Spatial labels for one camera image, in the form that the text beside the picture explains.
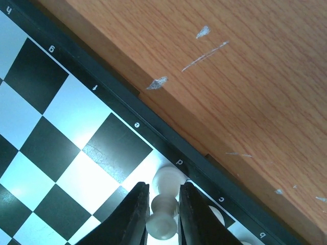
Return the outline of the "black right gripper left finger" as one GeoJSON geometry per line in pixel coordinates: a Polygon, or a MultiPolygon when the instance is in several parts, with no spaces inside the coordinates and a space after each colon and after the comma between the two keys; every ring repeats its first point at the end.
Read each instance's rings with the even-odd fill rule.
{"type": "Polygon", "coordinates": [[[77,244],[146,244],[149,185],[138,182],[114,212],[77,244]]]}

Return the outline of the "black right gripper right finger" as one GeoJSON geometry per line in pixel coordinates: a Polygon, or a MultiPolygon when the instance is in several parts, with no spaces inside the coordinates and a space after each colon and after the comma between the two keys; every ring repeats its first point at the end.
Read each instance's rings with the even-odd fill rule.
{"type": "Polygon", "coordinates": [[[180,186],[178,239],[179,244],[241,244],[190,182],[180,186]]]}

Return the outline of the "white bishop chess piece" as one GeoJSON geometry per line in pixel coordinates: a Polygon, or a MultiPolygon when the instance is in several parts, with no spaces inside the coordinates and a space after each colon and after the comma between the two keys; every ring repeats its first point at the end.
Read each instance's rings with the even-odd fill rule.
{"type": "Polygon", "coordinates": [[[216,207],[209,206],[209,208],[213,212],[213,214],[215,215],[215,217],[219,220],[219,222],[222,225],[225,226],[225,220],[224,220],[224,217],[223,217],[222,213],[216,207]]]}

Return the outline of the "white queen chess piece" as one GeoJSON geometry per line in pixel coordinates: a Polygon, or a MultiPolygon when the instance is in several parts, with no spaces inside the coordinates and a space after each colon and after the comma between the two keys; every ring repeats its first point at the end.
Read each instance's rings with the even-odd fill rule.
{"type": "Polygon", "coordinates": [[[173,166],[164,166],[154,175],[152,186],[156,196],[151,202],[152,214],[146,221],[146,229],[155,239],[168,240],[176,234],[175,217],[179,211],[176,197],[185,182],[184,174],[173,166]]]}

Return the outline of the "white knight chess piece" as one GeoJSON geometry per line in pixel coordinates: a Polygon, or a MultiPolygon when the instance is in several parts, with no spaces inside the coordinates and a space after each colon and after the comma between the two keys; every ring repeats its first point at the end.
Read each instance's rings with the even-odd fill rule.
{"type": "Polygon", "coordinates": [[[246,241],[241,241],[242,245],[252,245],[251,243],[248,243],[246,241]]]}

